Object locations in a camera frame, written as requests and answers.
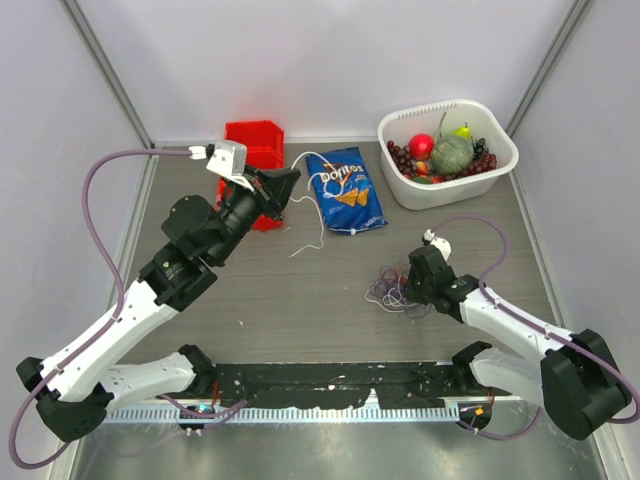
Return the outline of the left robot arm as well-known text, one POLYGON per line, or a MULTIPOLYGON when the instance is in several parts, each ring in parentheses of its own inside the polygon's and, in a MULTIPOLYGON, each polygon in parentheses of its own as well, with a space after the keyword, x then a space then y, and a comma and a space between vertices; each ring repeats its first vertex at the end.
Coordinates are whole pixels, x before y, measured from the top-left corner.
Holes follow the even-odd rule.
POLYGON ((214 284, 214 268, 225 264, 260 216, 281 217, 301 172, 247 167, 244 176, 249 185, 232 184, 217 206, 199 195, 177 201, 162 225, 168 243, 140 270, 123 301, 56 355, 28 357, 17 366, 36 395, 41 420, 59 440, 78 440, 108 414, 142 400, 169 393, 200 399, 211 391, 215 367, 194 345, 142 365, 119 361, 214 284))

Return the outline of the red plastic bin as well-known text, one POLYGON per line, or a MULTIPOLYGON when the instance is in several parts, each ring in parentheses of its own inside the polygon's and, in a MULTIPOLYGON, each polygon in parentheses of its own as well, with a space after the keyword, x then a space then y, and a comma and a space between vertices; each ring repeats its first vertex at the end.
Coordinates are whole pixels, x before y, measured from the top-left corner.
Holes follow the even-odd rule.
MULTIPOLYGON (((246 164, 261 170, 281 169, 284 165, 284 132, 275 123, 262 121, 231 122, 225 126, 224 140, 231 140, 247 147, 246 164)), ((253 230, 266 232, 283 226, 283 220, 261 215, 253 224, 253 230)))

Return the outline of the blue Doritos chip bag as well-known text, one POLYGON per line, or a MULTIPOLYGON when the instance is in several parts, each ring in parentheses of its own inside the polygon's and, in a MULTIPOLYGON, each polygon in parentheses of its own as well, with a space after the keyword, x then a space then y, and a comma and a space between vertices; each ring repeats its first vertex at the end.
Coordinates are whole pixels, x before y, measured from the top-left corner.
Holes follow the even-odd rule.
POLYGON ((388 224, 358 147, 309 154, 305 161, 330 231, 355 235, 388 224))

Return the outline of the dark red grape bunch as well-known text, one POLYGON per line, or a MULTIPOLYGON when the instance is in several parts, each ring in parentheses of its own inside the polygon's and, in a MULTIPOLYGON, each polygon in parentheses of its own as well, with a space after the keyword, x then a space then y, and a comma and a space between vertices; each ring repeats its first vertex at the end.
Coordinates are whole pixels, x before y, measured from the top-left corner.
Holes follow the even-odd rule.
POLYGON ((408 179, 417 175, 417 167, 408 145, 398 145, 394 141, 389 140, 387 142, 387 150, 396 169, 401 175, 408 179))

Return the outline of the green melon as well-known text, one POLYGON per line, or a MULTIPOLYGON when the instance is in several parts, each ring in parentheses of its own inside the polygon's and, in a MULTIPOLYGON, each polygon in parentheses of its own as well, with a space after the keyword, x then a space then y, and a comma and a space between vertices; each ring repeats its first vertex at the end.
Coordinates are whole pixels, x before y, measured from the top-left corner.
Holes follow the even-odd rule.
POLYGON ((439 138, 432 150, 430 161, 440 175, 457 175, 473 160, 474 148, 471 141, 456 135, 439 138))

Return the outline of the red apple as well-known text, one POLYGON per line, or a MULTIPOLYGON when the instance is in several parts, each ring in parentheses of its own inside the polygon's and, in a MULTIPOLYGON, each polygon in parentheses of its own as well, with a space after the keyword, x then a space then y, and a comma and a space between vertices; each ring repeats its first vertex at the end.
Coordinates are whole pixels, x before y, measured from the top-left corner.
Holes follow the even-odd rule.
POLYGON ((419 161, 428 160, 435 146, 435 140, 432 136, 419 133, 409 140, 409 151, 411 156, 419 161))

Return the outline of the green pear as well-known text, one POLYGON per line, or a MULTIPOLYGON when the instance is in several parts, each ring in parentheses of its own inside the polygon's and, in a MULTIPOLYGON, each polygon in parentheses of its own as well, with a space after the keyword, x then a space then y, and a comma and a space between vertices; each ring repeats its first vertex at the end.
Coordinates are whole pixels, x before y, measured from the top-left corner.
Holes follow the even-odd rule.
POLYGON ((472 140, 472 132, 471 132, 471 128, 469 127, 469 125, 467 123, 465 123, 464 125, 456 128, 455 130, 453 130, 451 132, 452 135, 456 135, 458 137, 461 137, 463 139, 466 139, 468 141, 472 140))

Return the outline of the white plastic basket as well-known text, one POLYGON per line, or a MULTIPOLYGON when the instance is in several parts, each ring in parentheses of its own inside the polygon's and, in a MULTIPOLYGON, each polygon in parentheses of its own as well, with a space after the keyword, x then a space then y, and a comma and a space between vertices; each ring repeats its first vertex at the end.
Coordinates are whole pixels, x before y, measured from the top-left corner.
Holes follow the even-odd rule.
POLYGON ((383 174, 398 203, 424 210, 486 193, 519 152, 488 107, 466 99, 385 116, 377 130, 383 174))

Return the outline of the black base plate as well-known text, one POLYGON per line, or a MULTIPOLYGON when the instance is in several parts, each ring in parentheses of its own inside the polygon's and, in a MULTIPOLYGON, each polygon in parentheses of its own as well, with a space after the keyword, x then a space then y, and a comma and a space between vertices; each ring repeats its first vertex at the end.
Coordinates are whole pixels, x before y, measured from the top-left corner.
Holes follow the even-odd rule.
POLYGON ((219 363, 215 378, 201 392, 168 396, 186 403, 217 394, 226 408, 245 400, 253 408, 345 410, 362 407, 371 393, 383 409, 440 407, 446 398, 507 394, 465 380, 451 364, 388 362, 219 363))

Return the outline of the left aluminium frame post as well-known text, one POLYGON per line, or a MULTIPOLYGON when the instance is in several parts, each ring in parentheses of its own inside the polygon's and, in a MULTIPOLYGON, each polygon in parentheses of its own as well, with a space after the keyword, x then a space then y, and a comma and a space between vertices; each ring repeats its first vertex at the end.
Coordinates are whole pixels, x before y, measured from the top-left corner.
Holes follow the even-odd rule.
POLYGON ((81 5, 76 0, 60 0, 60 6, 74 27, 79 39, 84 44, 95 67, 104 79, 107 88, 114 97, 124 117, 132 127, 136 137, 145 147, 154 147, 155 143, 145 128, 142 119, 126 92, 112 62, 103 48, 98 36, 91 26, 81 5))

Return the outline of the aluminium frame post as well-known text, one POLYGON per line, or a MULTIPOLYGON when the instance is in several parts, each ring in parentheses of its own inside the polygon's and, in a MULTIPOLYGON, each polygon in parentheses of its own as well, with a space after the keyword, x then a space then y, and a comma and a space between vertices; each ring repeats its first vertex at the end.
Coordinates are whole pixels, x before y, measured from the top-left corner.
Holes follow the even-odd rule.
POLYGON ((594 0, 574 0, 571 2, 570 8, 507 124, 506 133, 509 137, 513 137, 522 125, 594 3, 594 0))
POLYGON ((81 5, 76 0, 60 0, 60 6, 74 27, 79 39, 84 44, 95 67, 104 79, 107 88, 114 97, 124 117, 132 127, 136 137, 145 147, 154 147, 155 143, 145 128, 142 119, 126 92, 112 62, 103 48, 98 36, 91 26, 81 5))

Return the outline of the right aluminium frame post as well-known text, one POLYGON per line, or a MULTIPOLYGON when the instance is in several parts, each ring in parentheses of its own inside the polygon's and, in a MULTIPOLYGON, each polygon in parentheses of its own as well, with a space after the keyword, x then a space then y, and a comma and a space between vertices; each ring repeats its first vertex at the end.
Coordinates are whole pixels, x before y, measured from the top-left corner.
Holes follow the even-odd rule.
POLYGON ((570 8, 507 124, 506 133, 509 137, 513 137, 522 125, 594 3, 594 0, 574 0, 571 2, 570 8))

